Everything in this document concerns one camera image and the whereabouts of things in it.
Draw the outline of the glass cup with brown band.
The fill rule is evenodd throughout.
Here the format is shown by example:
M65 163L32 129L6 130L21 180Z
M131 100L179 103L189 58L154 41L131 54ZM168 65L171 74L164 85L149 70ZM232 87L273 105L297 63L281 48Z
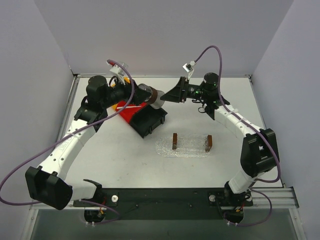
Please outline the glass cup with brown band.
M141 90L144 90L150 93L150 97L148 97L145 102L147 105L150 105L153 109L160 109L165 101L161 100L161 97L165 94L162 90L157 90L149 85L141 83L138 85Z

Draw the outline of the clear holder with wooden ends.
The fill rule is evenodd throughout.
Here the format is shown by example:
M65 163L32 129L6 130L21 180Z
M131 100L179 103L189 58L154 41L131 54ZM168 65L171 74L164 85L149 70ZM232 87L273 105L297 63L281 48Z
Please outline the clear holder with wooden ends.
M213 137L211 134L172 134L172 150L183 152L209 153L213 147Z

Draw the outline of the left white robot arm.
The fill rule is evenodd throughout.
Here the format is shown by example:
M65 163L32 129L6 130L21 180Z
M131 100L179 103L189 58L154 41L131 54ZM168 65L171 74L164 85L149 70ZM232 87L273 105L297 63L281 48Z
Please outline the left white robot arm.
M108 117L109 107L121 101L137 106L156 95L154 88L136 84L133 80L109 86L104 76L91 77L68 133L38 167L27 169L25 179L30 197L57 210L64 209L74 200L85 199L92 206L100 204L103 194L98 190L99 183L89 179L75 185L65 182L70 167Z

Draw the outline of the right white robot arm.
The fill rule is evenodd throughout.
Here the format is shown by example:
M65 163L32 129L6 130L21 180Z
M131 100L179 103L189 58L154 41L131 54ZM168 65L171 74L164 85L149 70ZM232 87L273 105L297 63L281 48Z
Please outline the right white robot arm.
M262 182L260 177L264 173L280 168L275 132L260 128L238 114L223 98L218 74L206 73L199 85L190 84L189 79L181 77L176 86L161 97L173 103L184 103L187 99L200 103L205 114L242 139L240 170L224 186L230 200L242 197L256 182Z

